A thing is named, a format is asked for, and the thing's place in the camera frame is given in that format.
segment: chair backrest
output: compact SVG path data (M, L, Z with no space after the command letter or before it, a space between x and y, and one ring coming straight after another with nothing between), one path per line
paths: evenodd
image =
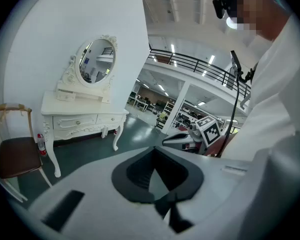
M22 111L26 111L28 116L30 134L31 137L34 138L34 132L32 130L32 124L31 124L31 112L32 112L31 108L27 108L25 105L18 104L18 103L4 103L0 105L0 111L3 111L2 116L0 117L0 122L2 122L5 119L6 114L9 111L20 111L21 115L22 115Z

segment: ceiling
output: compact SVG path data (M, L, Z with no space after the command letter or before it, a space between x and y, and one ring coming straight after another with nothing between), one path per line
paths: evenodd
M252 31L228 27L227 14L217 18L212 0L143 0L143 6L154 49L171 51L174 44L177 53L204 61L215 55L213 64L221 68L229 64L230 50L235 50L241 64L249 69L271 46Z
M184 81L177 78L146 69L141 70L138 80L140 80L139 84L141 86L145 87L143 84L146 84L152 91L161 95L165 95L165 92L167 92L169 97L174 99L178 98L184 84ZM204 105L198 106L198 108L222 119L229 119L233 111L233 105L231 103L197 86L191 85L189 87L185 100L194 106L198 106L200 102L205 102ZM240 125L245 122L246 116L237 109L235 119Z

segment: black cable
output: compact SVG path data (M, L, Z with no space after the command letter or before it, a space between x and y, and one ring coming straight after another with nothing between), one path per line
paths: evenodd
M228 140L229 135L230 135L230 131L231 131L231 128L232 128L232 123L233 123L233 120L234 120L234 117L235 117L235 113L236 113L236 108L237 108L237 103L238 103L238 98L239 98L239 78L238 78L238 74L236 74L235 81L236 81L237 91L236 91L236 98L235 98L234 107L233 107L232 115L231 115L231 119L230 119L230 124L229 124L229 127L228 127L227 131L226 131L225 139L222 143L222 146L221 146L218 154L216 155L216 158L220 158L222 152L224 151L224 148L226 146L227 140Z

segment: brown chair seat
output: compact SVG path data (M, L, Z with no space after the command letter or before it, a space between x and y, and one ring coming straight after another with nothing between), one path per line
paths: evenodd
M16 177L41 167L33 137L10 138L0 145L0 178Z

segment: drawer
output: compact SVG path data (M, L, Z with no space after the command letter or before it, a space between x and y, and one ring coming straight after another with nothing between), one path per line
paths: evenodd
M76 127L95 125L97 121L96 114L76 114L53 117L53 129L69 130Z
M97 124L117 123L122 120L123 114L99 114L96 119Z
M69 130L53 130L54 140L68 140L75 137L101 133L103 128L108 127L108 131L119 127L119 123L93 124L86 126L77 126Z

